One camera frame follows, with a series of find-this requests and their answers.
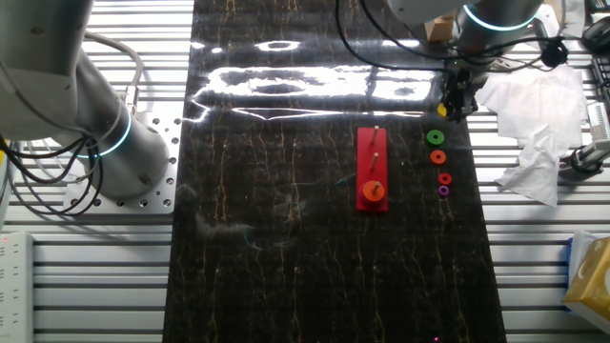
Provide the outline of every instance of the white tissue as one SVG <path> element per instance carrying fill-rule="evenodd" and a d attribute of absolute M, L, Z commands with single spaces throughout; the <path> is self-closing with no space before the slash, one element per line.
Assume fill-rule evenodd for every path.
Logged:
<path fill-rule="evenodd" d="M 524 147 L 519 166 L 496 180 L 505 189 L 557 206 L 559 159 L 582 145 L 581 121 L 588 116 L 581 78 L 567 66 L 517 71 L 490 76 L 477 92 L 477 101 L 498 114 L 498 134 Z"/>
<path fill-rule="evenodd" d="M 504 188 L 545 205 L 557 206 L 559 158 L 568 150 L 551 127 L 534 132 L 518 156 L 519 166 L 496 180 Z"/>
<path fill-rule="evenodd" d="M 573 148 L 582 145 L 580 122 L 587 118 L 582 74 L 567 66 L 551 72 L 536 70 L 493 74 L 476 99 L 498 113 L 498 134 L 528 138 L 548 125 Z"/>

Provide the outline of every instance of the red ring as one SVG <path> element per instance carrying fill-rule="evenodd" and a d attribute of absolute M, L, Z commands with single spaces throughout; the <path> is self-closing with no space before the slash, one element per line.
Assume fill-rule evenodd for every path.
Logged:
<path fill-rule="evenodd" d="M 443 151 L 432 151 L 430 160 L 436 166 L 442 166 L 447 161 L 447 155 Z"/>
<path fill-rule="evenodd" d="M 443 186 L 449 186 L 454 181 L 449 172 L 444 172 L 438 176 L 438 183 Z"/>

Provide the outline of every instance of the green ring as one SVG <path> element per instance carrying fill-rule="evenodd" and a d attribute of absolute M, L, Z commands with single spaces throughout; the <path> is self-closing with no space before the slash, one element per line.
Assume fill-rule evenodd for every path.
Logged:
<path fill-rule="evenodd" d="M 445 141 L 445 135 L 439 130 L 432 130 L 426 136 L 428 143 L 434 147 L 438 147 Z"/>

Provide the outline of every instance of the wooden peg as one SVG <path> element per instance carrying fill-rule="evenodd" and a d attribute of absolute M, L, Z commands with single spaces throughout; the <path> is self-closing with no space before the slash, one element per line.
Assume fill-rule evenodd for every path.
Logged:
<path fill-rule="evenodd" d="M 379 153 L 375 152 L 373 155 L 373 161 L 371 161 L 371 171 L 375 168 L 375 164 L 377 163 L 377 159 L 379 158 Z"/>
<path fill-rule="evenodd" d="M 373 194 L 377 194 L 377 190 L 379 189 L 379 186 L 381 186 L 381 182 L 375 183 L 375 186 L 373 187 L 373 190 L 371 192 Z"/>
<path fill-rule="evenodd" d="M 373 130 L 373 136 L 371 137 L 371 144 L 375 143 L 375 138 L 377 137 L 377 132 L 379 131 L 379 126 L 375 126 Z"/>

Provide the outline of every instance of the purple ring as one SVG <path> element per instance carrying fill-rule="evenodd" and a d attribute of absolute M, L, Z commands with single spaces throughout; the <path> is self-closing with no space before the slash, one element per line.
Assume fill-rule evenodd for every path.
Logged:
<path fill-rule="evenodd" d="M 438 187 L 438 194 L 442 197 L 449 196 L 449 187 L 447 187 L 447 186 Z"/>

